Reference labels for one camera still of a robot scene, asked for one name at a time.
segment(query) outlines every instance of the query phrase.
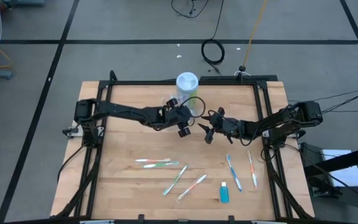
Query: white toothbrush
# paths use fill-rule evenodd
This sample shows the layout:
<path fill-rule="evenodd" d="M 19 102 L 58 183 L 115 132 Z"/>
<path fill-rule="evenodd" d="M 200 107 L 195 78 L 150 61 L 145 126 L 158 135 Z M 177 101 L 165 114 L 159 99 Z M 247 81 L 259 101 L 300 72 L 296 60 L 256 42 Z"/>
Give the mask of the white toothbrush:
<path fill-rule="evenodd" d="M 135 162 L 170 162 L 171 159 L 136 159 Z"/>
<path fill-rule="evenodd" d="M 177 198 L 177 202 L 179 202 L 191 189 L 196 187 L 199 183 L 201 183 L 206 178 L 206 174 L 200 177 L 198 180 L 194 181 L 179 197 Z"/>

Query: black bracket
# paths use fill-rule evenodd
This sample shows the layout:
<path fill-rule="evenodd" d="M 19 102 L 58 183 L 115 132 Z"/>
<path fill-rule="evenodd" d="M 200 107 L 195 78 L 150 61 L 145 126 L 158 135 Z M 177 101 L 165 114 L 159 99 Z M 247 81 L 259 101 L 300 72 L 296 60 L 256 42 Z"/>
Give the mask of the black bracket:
<path fill-rule="evenodd" d="M 185 220 L 185 219 L 178 220 L 178 224 L 187 224 L 187 223 L 189 223 L 189 220 Z"/>
<path fill-rule="evenodd" d="M 139 216 L 137 217 L 137 224 L 144 224 L 144 215 L 143 214 L 139 214 Z"/>
<path fill-rule="evenodd" d="M 263 90 L 267 90 L 267 82 L 264 80 L 257 80 L 256 84 Z"/>
<path fill-rule="evenodd" d="M 106 88 L 108 85 L 113 85 L 115 81 L 118 81 L 117 75 L 114 73 L 113 70 L 110 70 L 109 80 L 99 81 L 98 89 Z"/>
<path fill-rule="evenodd" d="M 229 224 L 235 224 L 234 215 L 229 215 Z"/>

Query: black cable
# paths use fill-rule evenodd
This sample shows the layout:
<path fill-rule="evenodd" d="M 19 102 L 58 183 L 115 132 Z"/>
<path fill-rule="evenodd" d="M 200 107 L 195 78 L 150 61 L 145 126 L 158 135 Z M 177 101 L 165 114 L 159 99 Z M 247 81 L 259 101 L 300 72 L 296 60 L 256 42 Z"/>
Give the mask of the black cable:
<path fill-rule="evenodd" d="M 252 143 L 252 141 L 255 139 L 255 137 L 256 137 L 256 133 L 258 132 L 258 129 L 259 129 L 259 127 L 255 129 L 255 131 L 254 131 L 254 135 L 252 135 L 251 140 L 249 140 L 249 142 L 248 142 L 247 144 L 244 144 L 244 143 L 242 142 L 242 135 L 241 135 L 241 132 L 239 131 L 239 133 L 240 133 L 240 142 L 241 142 L 241 144 L 242 144 L 243 146 L 249 146 L 249 145 Z"/>
<path fill-rule="evenodd" d="M 189 124 L 189 127 L 192 127 L 196 123 L 196 120 L 193 118 L 192 124 Z"/>
<path fill-rule="evenodd" d="M 70 161 L 75 155 L 77 155 L 82 148 L 84 148 L 84 146 L 81 146 L 79 149 L 77 149 L 60 167 L 59 172 L 57 173 L 57 182 L 59 182 L 60 173 L 62 172 L 63 168 L 66 166 L 67 162 Z"/>
<path fill-rule="evenodd" d="M 353 97 L 353 98 L 351 98 L 351 99 L 348 99 L 348 100 L 346 100 L 346 101 L 344 101 L 344 102 L 342 102 L 342 103 L 339 103 L 339 104 L 337 104 L 337 105 L 334 105 L 334 106 L 332 106 L 332 107 L 330 107 L 330 108 L 328 108 L 328 109 L 325 109 L 325 110 L 322 111 L 322 114 L 331 112 L 331 111 L 335 110 L 336 108 L 341 107 L 341 106 L 343 106 L 343 105 L 345 105 L 345 104 L 347 104 L 347 103 L 350 103 L 350 102 L 352 102 L 353 100 L 355 100 L 355 99 L 357 99 L 357 98 L 358 98 L 358 95 L 355 96 L 355 97 Z"/>
<path fill-rule="evenodd" d="M 330 112 L 336 112 L 336 113 L 358 113 L 358 110 L 353 110 L 353 111 L 330 111 Z"/>
<path fill-rule="evenodd" d="M 262 154 L 265 152 L 265 149 L 263 148 L 261 151 L 260 151 L 260 158 L 263 160 L 263 161 L 271 161 L 275 156 L 276 156 L 276 149 L 273 148 L 273 156 L 270 156 L 269 159 L 266 159 L 262 156 Z"/>
<path fill-rule="evenodd" d="M 325 175 L 328 175 L 328 176 L 330 176 L 332 179 L 338 181 L 338 182 L 341 183 L 343 186 L 345 186 L 347 189 L 353 191 L 355 194 L 358 195 L 358 192 L 357 192 L 356 190 L 352 189 L 352 188 L 349 187 L 347 184 L 345 184 L 343 181 L 341 181 L 341 180 L 339 180 L 338 178 L 332 176 L 332 175 L 329 174 L 327 171 L 325 171 L 324 169 L 320 168 L 319 166 L 317 166 L 316 164 L 314 164 L 313 162 L 311 162 L 311 161 L 310 161 L 308 158 L 306 158 L 306 156 L 304 156 L 304 155 L 301 153 L 301 151 L 299 151 L 296 147 L 291 146 L 291 145 L 289 145 L 289 144 L 287 144 L 287 143 L 284 143 L 284 144 L 285 144 L 286 146 L 290 146 L 292 149 L 297 150 L 297 151 L 299 152 L 299 154 L 301 155 L 301 157 L 302 157 L 304 160 L 308 161 L 312 166 L 314 166 L 315 168 L 317 168 L 318 170 L 320 170 L 320 171 L 321 171 L 322 173 L 324 173 Z"/>
<path fill-rule="evenodd" d="M 327 100 L 327 99 L 331 99 L 331 98 L 334 98 L 334 97 L 344 96 L 344 95 L 348 95 L 348 94 L 356 93 L 356 92 L 358 92 L 358 90 L 354 90 L 354 91 L 350 91 L 350 92 L 346 92 L 346 93 L 340 93 L 338 95 L 333 95 L 333 96 L 325 96 L 325 97 L 317 98 L 317 99 L 314 99 L 314 100 L 305 100 L 305 101 Z M 288 101 L 300 102 L 299 100 L 288 100 Z"/>
<path fill-rule="evenodd" d="M 191 100 L 191 99 L 199 99 L 199 100 L 203 103 L 203 112 L 202 112 L 200 115 L 198 115 L 198 116 L 193 116 L 193 115 L 191 115 L 191 117 L 192 117 L 192 118 L 200 118 L 200 117 L 202 117 L 202 115 L 204 115 L 205 110 L 206 110 L 206 103 L 205 103 L 205 101 L 204 101 L 203 99 L 201 99 L 201 97 L 198 97 L 198 96 L 189 97 L 189 98 L 187 98 L 185 101 L 183 101 L 183 102 L 179 105 L 179 107 L 182 107 L 187 101 L 189 101 L 189 100 Z"/>
<path fill-rule="evenodd" d="M 195 0 L 191 0 L 191 9 L 190 9 L 189 15 L 193 15 L 193 10 L 195 10 L 194 9 L 194 1 Z"/>
<path fill-rule="evenodd" d="M 191 2 L 193 3 L 193 7 L 192 7 L 191 12 L 193 12 L 193 9 L 194 9 L 194 1 L 191 0 Z M 209 2 L 209 0 L 206 0 L 205 5 L 203 6 L 203 8 L 202 8 L 202 9 L 198 12 L 198 14 L 195 15 L 195 16 L 187 16 L 187 15 L 184 15 L 184 14 L 180 13 L 179 11 L 177 11 L 177 10 L 173 7 L 173 0 L 171 1 L 171 8 L 172 8 L 177 14 L 179 14 L 180 16 L 183 16 L 183 17 L 186 17 L 186 18 L 189 18 L 189 19 L 193 19 L 193 18 L 196 18 L 197 16 L 199 16 L 199 15 L 203 12 L 203 10 L 205 9 L 205 6 L 208 4 L 208 2 Z"/>
<path fill-rule="evenodd" d="M 103 133 L 104 133 L 104 129 L 99 133 L 98 139 L 102 136 Z M 63 168 L 66 166 L 66 164 L 67 164 L 72 158 L 74 158 L 74 156 L 77 155 L 77 154 L 81 151 L 81 149 L 84 148 L 84 147 L 85 147 L 85 146 L 82 145 L 79 149 L 77 149 L 77 150 L 63 163 L 63 165 L 60 167 L 60 169 L 59 169 L 59 171 L 58 171 L 58 173 L 57 173 L 57 182 L 59 182 L 60 173 L 62 172 L 62 170 L 63 170 Z"/>
<path fill-rule="evenodd" d="M 222 75 L 221 72 L 219 71 L 218 68 L 216 68 L 214 65 L 220 65 L 223 60 L 224 60 L 224 47 L 223 45 L 217 41 L 217 40 L 214 40 L 215 38 L 215 35 L 216 35 L 216 32 L 218 31 L 218 27 L 219 27 L 219 22 L 221 21 L 221 15 L 222 15 L 222 9 L 223 9 L 223 2 L 224 0 L 222 0 L 222 4 L 221 4 L 221 10 L 219 12 L 219 17 L 218 17 L 218 22 L 216 23 L 216 27 L 215 27 L 215 32 L 214 32 L 214 35 L 212 36 L 212 38 L 210 39 L 207 39 L 207 40 L 204 40 L 204 42 L 201 44 L 201 54 L 203 56 L 203 59 L 210 65 L 214 68 L 215 72 L 217 72 L 218 74 Z M 208 43 L 214 43 L 216 44 L 219 49 L 221 49 L 221 58 L 219 60 L 210 60 L 208 57 L 205 56 L 205 53 L 204 53 L 204 47 L 206 44 Z"/>
<path fill-rule="evenodd" d="M 327 99 L 331 99 L 331 98 L 334 98 L 334 97 L 348 95 L 348 94 L 356 93 L 356 92 L 358 92 L 358 90 L 350 91 L 350 92 L 347 92 L 347 93 L 341 93 L 341 94 L 338 94 L 338 95 L 328 96 L 328 97 L 322 97 L 322 98 L 318 98 L 318 99 L 315 99 L 315 100 L 312 100 L 312 101 L 327 100 Z"/>
<path fill-rule="evenodd" d="M 319 155 L 322 155 L 322 156 L 332 156 L 332 157 L 337 157 L 337 156 L 333 156 L 333 155 L 323 154 L 322 152 L 315 152 L 315 151 L 313 151 L 313 150 L 309 149 L 309 148 L 308 148 L 308 147 L 306 147 L 306 146 L 303 146 L 303 147 L 304 147 L 305 149 L 309 150 L 310 152 L 315 153 L 315 154 L 319 154 Z"/>

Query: black metal frame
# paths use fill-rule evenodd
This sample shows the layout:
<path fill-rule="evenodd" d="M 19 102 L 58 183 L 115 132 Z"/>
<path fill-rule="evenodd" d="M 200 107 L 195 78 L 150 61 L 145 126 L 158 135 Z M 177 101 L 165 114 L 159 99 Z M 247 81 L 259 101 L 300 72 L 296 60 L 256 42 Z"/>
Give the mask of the black metal frame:
<path fill-rule="evenodd" d="M 260 100 L 260 94 L 259 90 L 261 89 L 264 94 L 264 100 L 265 105 L 267 109 L 267 114 L 272 114 L 272 107 L 270 104 L 270 97 L 269 97 L 269 91 L 267 88 L 267 82 L 275 82 L 277 80 L 277 76 L 275 75 L 264 75 L 264 76 L 252 76 L 252 77 L 243 77 L 242 75 L 238 76 L 232 76 L 232 77 L 201 77 L 199 81 L 199 85 L 248 85 L 252 86 L 254 90 L 255 95 L 255 102 L 256 102 L 256 108 L 257 108 L 257 114 L 258 119 L 263 119 L 263 111 L 262 111 L 262 104 Z M 107 95 L 106 95 L 106 101 L 111 100 L 112 95 L 112 88 L 114 85 L 175 85 L 175 79 L 171 80 L 162 80 L 162 81 L 118 81 L 117 77 L 115 76 L 114 72 L 110 72 L 110 79 L 109 80 L 103 80 L 99 81 L 99 87 L 98 87 L 98 93 L 96 98 L 98 100 L 101 100 L 103 91 L 107 88 Z M 101 125 L 106 128 L 107 118 L 104 118 L 101 122 Z M 265 158 L 270 157 L 270 145 L 269 145 L 269 137 L 262 136 L 262 144 L 264 147 L 264 153 Z M 63 217 L 51 217 L 48 219 L 42 219 L 42 220 L 31 220 L 31 221 L 24 221 L 24 222 L 12 222 L 12 223 L 79 223 L 80 221 L 85 220 L 91 220 L 92 211 L 93 211 L 93 204 L 94 204 L 94 196 L 96 193 L 96 184 L 98 179 L 98 172 L 99 172 L 99 165 L 101 160 L 101 154 L 103 150 L 103 142 L 104 142 L 104 134 L 100 135 L 98 147 L 96 148 L 87 148 L 85 160 L 83 164 L 83 170 L 81 173 L 81 179 L 80 179 L 80 185 L 84 184 L 86 180 L 90 180 L 90 191 L 89 191 L 89 197 L 87 201 L 87 207 L 86 207 L 86 214 L 85 216 L 81 216 L 81 207 L 83 203 L 83 197 L 80 196 L 79 200 L 75 204 L 75 210 L 74 210 L 74 216 L 73 217 L 66 217 L 69 213 L 67 211 L 63 211 L 65 215 Z M 92 171 L 92 174 L 89 172 L 90 168 L 90 160 L 91 160 L 91 154 L 92 150 L 96 150 L 95 160 L 94 160 L 94 166 L 96 165 L 96 170 Z M 280 180 L 283 182 L 284 186 L 286 186 L 285 182 L 285 175 L 283 170 L 283 164 L 282 164 L 282 158 L 280 155 L 280 151 L 275 151 L 276 153 L 276 162 L 277 162 L 277 170 Z M 266 160 L 266 166 L 267 169 L 269 167 L 272 167 L 272 161 Z M 278 198 L 277 198 L 277 188 L 276 183 L 271 175 L 268 175 L 269 179 L 269 186 L 270 186 L 270 193 L 272 196 L 272 206 L 274 210 L 275 219 L 273 221 L 276 222 L 285 222 L 288 224 L 292 223 L 331 223 L 331 224 L 339 224 L 339 222 L 329 222 L 329 221 L 321 221 L 321 220 L 315 220 L 315 219 L 308 219 L 308 218 L 293 218 L 292 212 L 291 212 L 291 205 L 288 202 L 287 198 L 283 195 L 283 201 L 285 203 L 285 213 L 286 217 L 282 217 L 280 214 L 280 207 L 278 204 Z M 139 217 L 137 220 L 114 220 L 113 223 L 119 223 L 119 224 L 144 224 L 144 223 L 160 223 L 160 224 L 235 224 L 235 223 L 255 223 L 255 221 L 247 221 L 247 220 L 241 220 L 241 221 L 235 221 L 234 216 L 230 215 L 228 216 L 228 220 L 145 220 L 145 217 L 143 214 L 139 214 Z"/>
<path fill-rule="evenodd" d="M 264 75 L 264 76 L 253 76 L 253 77 L 243 77 L 242 75 L 239 75 L 237 77 L 234 77 L 234 76 L 233 77 L 201 77 L 200 81 L 199 81 L 199 85 L 248 85 L 248 86 L 252 86 L 253 90 L 254 90 L 254 95 L 255 95 L 258 119 L 263 119 L 264 116 L 263 116 L 263 111 L 262 111 L 262 104 L 261 104 L 261 100 L 260 100 L 259 89 L 261 89 L 264 94 L 264 100 L 265 100 L 265 105 L 266 105 L 266 109 L 267 109 L 267 114 L 271 115 L 272 107 L 270 104 L 270 97 L 269 97 L 269 91 L 267 88 L 267 82 L 275 82 L 275 81 L 278 81 L 277 76 L 275 76 L 275 75 Z M 104 89 L 107 88 L 106 100 L 110 101 L 111 95 L 112 95 L 112 87 L 114 85 L 175 85 L 175 84 L 176 84 L 175 79 L 162 80 L 162 81 L 118 81 L 114 72 L 111 71 L 110 80 L 105 80 L 105 81 L 99 82 L 97 99 L 98 100 L 101 99 Z M 106 122 L 107 122 L 107 118 L 104 118 L 102 120 L 102 126 L 104 126 L 104 128 L 106 128 Z M 262 144 L 265 149 L 264 152 L 265 152 L 266 158 L 270 157 L 270 152 L 269 152 L 270 146 L 269 146 L 269 141 L 266 141 L 267 139 L 268 139 L 268 137 L 262 137 Z M 101 152 L 103 149 L 104 135 L 102 135 L 99 140 L 100 140 L 100 142 L 99 142 L 100 145 L 99 145 L 99 147 L 96 148 L 96 157 L 101 156 Z M 93 150 L 92 148 L 87 148 L 87 150 L 86 150 L 80 184 L 82 184 L 84 182 L 85 177 L 87 176 L 92 150 Z M 282 158 L 280 155 L 280 151 L 276 151 L 275 153 L 276 153 L 277 170 L 278 170 L 278 173 L 280 176 L 280 180 L 282 180 L 286 186 L 285 174 L 284 174 L 284 170 L 283 170 L 283 164 L 282 164 Z M 269 163 L 271 163 L 271 161 L 266 161 L 267 167 L 271 166 L 271 164 L 269 164 Z M 90 191 L 89 191 L 89 198 L 88 198 L 87 208 L 86 208 L 86 214 L 85 214 L 86 217 L 92 216 L 97 178 L 98 178 L 98 170 L 96 171 L 96 175 L 94 175 L 92 183 L 91 183 L 91 187 L 90 187 Z M 286 222 L 288 222 L 288 223 L 296 223 L 296 222 L 300 221 L 300 219 L 293 218 L 291 206 L 290 206 L 288 200 L 284 196 L 283 196 L 283 200 L 285 203 L 285 213 L 286 213 L 287 217 L 281 216 L 280 207 L 279 207 L 278 198 L 277 198 L 277 188 L 276 188 L 275 182 L 270 175 L 268 176 L 268 179 L 269 179 L 269 186 L 270 186 L 270 192 L 271 192 L 271 197 L 272 197 L 272 206 L 273 206 L 273 210 L 274 210 L 275 220 L 284 220 L 285 219 Z M 80 200 L 76 204 L 74 216 L 80 216 L 80 213 L 81 213 L 80 210 L 81 210 L 82 203 L 83 203 L 83 200 L 82 200 L 82 198 L 80 198 Z M 228 218 L 229 218 L 228 219 L 229 223 L 251 223 L 250 221 L 235 221 L 233 216 L 229 216 Z M 192 222 L 192 223 L 193 222 L 194 223 L 199 223 L 199 222 L 200 223 L 227 223 L 227 221 L 194 221 L 194 220 L 153 220 L 153 222 L 151 222 L 151 220 L 144 220 L 144 215 L 142 215 L 142 214 L 139 215 L 138 220 L 114 220 L 115 223 L 117 223 L 117 221 L 119 221 L 120 223 L 135 223 L 135 222 L 136 223 L 144 223 L 144 222 L 150 222 L 150 223 L 180 223 L 180 222 L 183 222 L 183 223 L 185 223 L 185 222 L 186 223 L 189 223 L 189 222 Z M 322 221 L 319 221 L 319 220 L 304 220 L 304 222 L 307 222 L 307 223 L 320 223 L 321 222 L 322 223 Z"/>

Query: white container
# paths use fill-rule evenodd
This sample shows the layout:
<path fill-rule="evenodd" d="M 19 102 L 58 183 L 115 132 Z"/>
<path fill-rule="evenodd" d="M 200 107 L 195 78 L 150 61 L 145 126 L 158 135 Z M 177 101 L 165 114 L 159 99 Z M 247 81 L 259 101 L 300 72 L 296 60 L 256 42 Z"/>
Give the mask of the white container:
<path fill-rule="evenodd" d="M 184 102 L 190 97 L 197 96 L 198 90 L 198 78 L 191 72 L 184 72 L 177 78 L 177 97 L 180 103 Z M 195 112 L 195 101 L 197 99 L 190 99 L 185 103 L 187 107 L 194 114 Z"/>

